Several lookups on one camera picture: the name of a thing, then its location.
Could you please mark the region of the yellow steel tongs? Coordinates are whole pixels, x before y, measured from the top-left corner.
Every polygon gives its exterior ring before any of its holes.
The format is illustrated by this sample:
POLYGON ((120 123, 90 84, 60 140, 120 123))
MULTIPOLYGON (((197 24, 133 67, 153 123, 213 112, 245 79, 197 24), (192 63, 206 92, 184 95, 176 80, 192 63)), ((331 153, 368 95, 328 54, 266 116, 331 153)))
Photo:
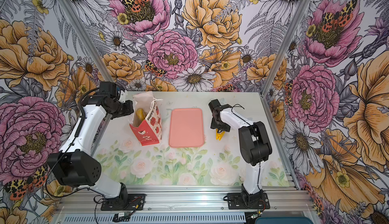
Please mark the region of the yellow steel tongs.
POLYGON ((216 139, 217 139, 218 141, 221 141, 221 140, 222 140, 224 134, 225 134, 225 131, 220 130, 220 129, 216 129, 216 139))

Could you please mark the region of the white red paper gift bag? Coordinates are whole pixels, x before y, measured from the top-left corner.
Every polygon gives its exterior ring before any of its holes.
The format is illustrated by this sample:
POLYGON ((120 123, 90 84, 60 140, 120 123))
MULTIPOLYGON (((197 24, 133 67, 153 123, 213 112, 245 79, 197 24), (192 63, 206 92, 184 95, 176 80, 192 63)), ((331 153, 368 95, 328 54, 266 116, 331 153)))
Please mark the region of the white red paper gift bag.
POLYGON ((162 140, 162 117, 159 101, 152 91, 135 94, 134 113, 130 115, 130 128, 142 146, 159 144, 162 140), (147 114, 140 126, 134 126, 134 117, 137 109, 142 108, 147 114))

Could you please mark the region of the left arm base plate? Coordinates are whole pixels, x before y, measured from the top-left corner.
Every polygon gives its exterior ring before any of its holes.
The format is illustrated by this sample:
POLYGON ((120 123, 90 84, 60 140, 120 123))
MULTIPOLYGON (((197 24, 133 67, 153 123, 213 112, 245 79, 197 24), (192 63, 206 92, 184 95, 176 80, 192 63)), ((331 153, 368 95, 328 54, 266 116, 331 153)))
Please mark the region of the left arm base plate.
POLYGON ((143 210, 145 194, 127 194, 125 197, 105 199, 101 211, 138 211, 143 210))

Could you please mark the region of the long bread roll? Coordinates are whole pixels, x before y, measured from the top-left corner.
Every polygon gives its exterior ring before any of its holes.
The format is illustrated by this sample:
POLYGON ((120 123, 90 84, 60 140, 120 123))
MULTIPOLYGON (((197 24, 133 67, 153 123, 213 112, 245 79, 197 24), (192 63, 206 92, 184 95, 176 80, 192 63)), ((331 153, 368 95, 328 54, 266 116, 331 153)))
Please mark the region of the long bread roll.
POLYGON ((140 124, 145 120, 146 116, 147 114, 142 108, 137 109, 134 117, 134 126, 140 126, 140 124))

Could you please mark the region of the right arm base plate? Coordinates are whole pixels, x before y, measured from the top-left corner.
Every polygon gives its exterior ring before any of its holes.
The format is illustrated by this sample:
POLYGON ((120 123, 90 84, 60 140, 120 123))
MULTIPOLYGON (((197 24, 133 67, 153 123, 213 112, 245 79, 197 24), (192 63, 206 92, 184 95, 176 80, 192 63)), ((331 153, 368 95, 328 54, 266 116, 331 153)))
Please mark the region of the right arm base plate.
POLYGON ((258 192, 256 194, 241 193, 228 193, 224 196, 223 201, 228 203, 230 210, 266 210, 270 209, 270 203, 265 192, 258 192))

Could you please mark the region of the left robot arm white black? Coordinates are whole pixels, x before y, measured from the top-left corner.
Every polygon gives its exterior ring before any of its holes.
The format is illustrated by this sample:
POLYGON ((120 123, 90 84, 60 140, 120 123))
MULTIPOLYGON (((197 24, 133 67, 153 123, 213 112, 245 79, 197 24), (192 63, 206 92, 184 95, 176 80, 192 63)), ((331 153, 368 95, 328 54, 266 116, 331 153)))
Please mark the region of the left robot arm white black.
POLYGON ((126 91, 114 82, 101 82, 98 88, 86 92, 78 101, 80 117, 58 153, 47 159, 53 174, 62 186, 76 191, 89 190, 103 197, 102 210, 125 210, 130 203, 124 183, 112 180, 102 172, 101 164, 92 156, 94 138, 101 122, 134 112, 126 91))

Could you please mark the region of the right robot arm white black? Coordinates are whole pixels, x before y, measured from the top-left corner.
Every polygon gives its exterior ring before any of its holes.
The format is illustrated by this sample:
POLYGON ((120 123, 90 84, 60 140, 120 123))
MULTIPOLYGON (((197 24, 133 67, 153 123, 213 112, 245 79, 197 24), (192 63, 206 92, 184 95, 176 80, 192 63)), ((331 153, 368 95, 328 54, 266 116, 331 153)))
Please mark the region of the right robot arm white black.
POLYGON ((261 121, 251 121, 235 112, 235 107, 241 107, 239 104, 222 105, 215 99, 208 106, 212 113, 210 128, 216 130, 216 139, 221 140, 224 133, 237 130, 240 153, 247 163, 241 192, 228 193, 223 200, 228 203, 230 210, 269 209, 269 200, 262 187, 262 177, 264 163, 273 149, 265 124, 261 121))

